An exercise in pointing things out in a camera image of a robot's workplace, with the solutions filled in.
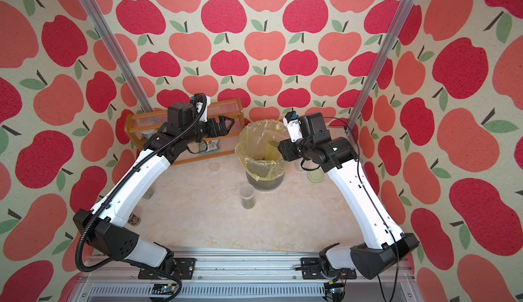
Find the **short clear jar with beans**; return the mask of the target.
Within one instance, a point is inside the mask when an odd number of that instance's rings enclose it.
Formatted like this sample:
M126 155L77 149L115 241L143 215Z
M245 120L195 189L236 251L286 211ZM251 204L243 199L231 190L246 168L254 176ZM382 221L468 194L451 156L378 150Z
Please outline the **short clear jar with beans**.
M240 188L241 205L245 209L252 209L256 205L256 192L251 185Z

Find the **aluminium frame post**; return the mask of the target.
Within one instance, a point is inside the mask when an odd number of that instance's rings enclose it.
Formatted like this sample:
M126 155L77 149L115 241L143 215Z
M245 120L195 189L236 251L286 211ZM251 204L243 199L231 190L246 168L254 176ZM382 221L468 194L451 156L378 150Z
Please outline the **aluminium frame post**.
M362 109L366 103L367 98L369 97L370 91L374 84L377 83L377 77L380 75L381 71L384 68L385 62L388 59L390 51L393 49L395 43L399 43L399 33L407 17L416 3L417 0L401 0L399 7L392 19L391 25L388 32L384 36L384 40L380 45L377 57L370 69L369 75L363 82L363 88L360 91L358 99L356 100L355 107L352 108L351 115L347 124L345 132L347 135L351 134L351 130L354 128L358 117L361 116Z
M153 112L154 109L143 87L141 86L140 81L134 74L123 49L110 29L110 26L107 24L102 10L98 6L96 0L79 0L79 2L82 4L88 17L90 18L93 27L98 31L101 39L106 45L109 54L114 59L117 68L121 71L123 78L127 80L127 83L129 84L134 96L137 98L138 104L145 113Z

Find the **small circuit board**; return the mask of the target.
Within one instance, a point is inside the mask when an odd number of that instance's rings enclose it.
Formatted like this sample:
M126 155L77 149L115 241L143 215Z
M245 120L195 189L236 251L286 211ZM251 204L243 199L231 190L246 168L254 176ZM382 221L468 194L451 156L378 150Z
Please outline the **small circuit board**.
M174 295L177 290L177 284L154 284L151 293L154 295Z

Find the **orange wooden shelf rack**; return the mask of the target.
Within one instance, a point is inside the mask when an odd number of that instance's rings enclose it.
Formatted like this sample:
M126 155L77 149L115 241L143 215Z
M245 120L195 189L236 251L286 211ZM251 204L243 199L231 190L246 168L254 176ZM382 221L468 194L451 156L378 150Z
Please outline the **orange wooden shelf rack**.
M196 140L196 108L190 102L176 102L162 111L128 115L125 117L124 132L140 151L159 151L173 164L195 162L234 153L238 137L245 127L242 102L239 98L211 102L208 120L219 120L223 115L235 119L230 133L225 137L205 138L205 141L219 139L220 150L212 153L198 153Z

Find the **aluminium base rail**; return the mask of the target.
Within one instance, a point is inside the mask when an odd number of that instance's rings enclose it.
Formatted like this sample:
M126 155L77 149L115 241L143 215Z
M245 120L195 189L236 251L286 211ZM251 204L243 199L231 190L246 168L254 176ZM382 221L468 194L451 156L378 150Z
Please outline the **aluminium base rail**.
M408 262L367 280L347 270L325 279L314 253L185 248L178 295L154 295L154 284L175 284L123 262L82 274L66 301L422 301Z

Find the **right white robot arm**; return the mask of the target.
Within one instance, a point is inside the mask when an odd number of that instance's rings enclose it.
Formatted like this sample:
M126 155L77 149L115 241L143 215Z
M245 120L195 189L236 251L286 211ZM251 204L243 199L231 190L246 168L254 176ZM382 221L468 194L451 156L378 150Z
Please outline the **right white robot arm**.
M283 124L290 135L278 145L283 159L317 164L343 194L363 234L360 245L335 243L319 253L324 277L336 278L344 269L355 269L373 279L419 246L415 235L395 223L374 193L354 145L346 137L332 138L321 113L300 117L290 111Z

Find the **right aluminium frame post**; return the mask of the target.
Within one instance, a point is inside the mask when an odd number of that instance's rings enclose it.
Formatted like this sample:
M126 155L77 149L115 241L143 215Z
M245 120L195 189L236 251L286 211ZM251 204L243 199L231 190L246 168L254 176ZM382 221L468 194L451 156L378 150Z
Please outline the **right aluminium frame post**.
M391 25L388 32L384 36L384 40L380 45L377 57L370 69L369 75L363 82L363 88L360 91L358 99L356 100L355 107L352 108L351 115L347 124L345 132L347 135L351 134L351 130L354 128L358 117L361 116L362 109L366 103L367 98L369 97L370 91L374 84L377 83L377 77L380 75L381 71L384 68L385 62L388 59L390 51L393 49L395 43L399 43L399 33L407 17L416 3L417 0L401 0L399 7L392 19Z

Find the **left aluminium frame post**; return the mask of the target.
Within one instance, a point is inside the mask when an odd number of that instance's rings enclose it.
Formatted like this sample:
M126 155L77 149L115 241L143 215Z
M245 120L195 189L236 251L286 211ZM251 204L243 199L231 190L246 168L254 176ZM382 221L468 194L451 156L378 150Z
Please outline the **left aluminium frame post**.
M123 78L127 80L127 83L129 84L134 96L137 98L138 104L145 113L153 112L154 109L143 87L141 86L140 81L134 74L123 49L110 29L110 26L107 24L102 10L98 6L96 0L79 0L79 2L82 4L88 17L90 18L93 27L98 31L101 39L106 45L109 54L114 59L117 68L121 71Z

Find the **glass jar with mung beans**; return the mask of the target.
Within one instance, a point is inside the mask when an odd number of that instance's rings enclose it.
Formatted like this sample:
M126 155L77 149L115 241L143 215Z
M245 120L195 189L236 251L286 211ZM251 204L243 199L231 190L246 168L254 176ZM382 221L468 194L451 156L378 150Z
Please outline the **glass jar with mung beans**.
M294 168L300 173L305 172L305 170L303 169L304 164L302 164L303 161L303 159L294 161Z

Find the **tall clear jar with beans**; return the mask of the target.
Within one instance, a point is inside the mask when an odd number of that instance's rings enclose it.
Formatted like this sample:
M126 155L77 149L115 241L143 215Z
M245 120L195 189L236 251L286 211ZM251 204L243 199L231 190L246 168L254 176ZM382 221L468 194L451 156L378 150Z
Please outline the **tall clear jar with beans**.
M264 142L278 148L280 142L287 140L287 135L274 130L265 130L262 138Z

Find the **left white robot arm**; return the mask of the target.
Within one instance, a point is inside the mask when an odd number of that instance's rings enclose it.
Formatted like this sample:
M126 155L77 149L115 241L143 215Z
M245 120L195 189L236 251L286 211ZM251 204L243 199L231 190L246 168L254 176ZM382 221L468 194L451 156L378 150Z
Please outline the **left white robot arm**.
M225 115L208 117L209 99L202 93L190 102L176 102L167 119L144 144L137 160L112 190L90 210L74 215L80 238L75 263L81 272L95 271L109 262L121 261L173 279L177 263L173 251L140 239L125 228L129 216L155 180L188 145L230 133L235 120Z

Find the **grey bin with yellow bag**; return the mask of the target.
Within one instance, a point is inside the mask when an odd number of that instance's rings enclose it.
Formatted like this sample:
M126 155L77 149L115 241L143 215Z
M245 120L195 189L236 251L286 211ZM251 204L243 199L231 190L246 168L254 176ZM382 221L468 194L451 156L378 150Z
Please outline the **grey bin with yellow bag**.
M287 135L282 122L272 119L256 121L246 126L238 137L235 154L244 168L248 182L258 191L269 192L284 180L287 162L276 147L263 141L265 130Z

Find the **green jar lid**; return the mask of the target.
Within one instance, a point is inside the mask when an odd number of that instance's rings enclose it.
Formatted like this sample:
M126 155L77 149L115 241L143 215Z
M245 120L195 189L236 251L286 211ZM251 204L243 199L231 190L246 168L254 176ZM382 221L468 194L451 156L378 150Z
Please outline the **green jar lid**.
M319 168L308 172L307 178L312 183L321 183L324 180L324 172Z

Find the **green packet on shelf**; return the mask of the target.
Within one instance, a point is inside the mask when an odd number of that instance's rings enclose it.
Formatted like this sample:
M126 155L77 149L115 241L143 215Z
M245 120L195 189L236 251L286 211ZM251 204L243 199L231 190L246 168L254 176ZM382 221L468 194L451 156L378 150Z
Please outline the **green packet on shelf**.
M220 150L219 139L205 141L202 140L198 145L198 153L212 153Z

